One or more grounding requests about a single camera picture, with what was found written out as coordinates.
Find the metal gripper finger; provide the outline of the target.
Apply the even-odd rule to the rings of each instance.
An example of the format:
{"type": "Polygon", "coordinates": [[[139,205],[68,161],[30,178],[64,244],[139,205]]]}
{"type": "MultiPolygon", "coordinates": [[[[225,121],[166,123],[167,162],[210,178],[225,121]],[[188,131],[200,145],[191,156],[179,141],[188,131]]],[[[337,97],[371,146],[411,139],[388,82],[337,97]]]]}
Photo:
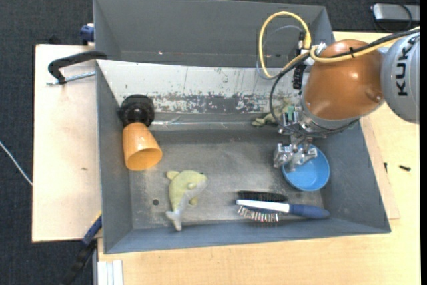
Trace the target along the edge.
{"type": "Polygon", "coordinates": [[[292,158],[292,146],[290,144],[277,143],[273,152],[273,166],[280,168],[287,165],[292,158]]]}
{"type": "Polygon", "coordinates": [[[315,147],[300,147],[296,152],[292,153],[290,161],[287,166],[288,172],[296,171],[296,168],[304,165],[308,161],[316,158],[318,156],[317,149],[315,147]]]}

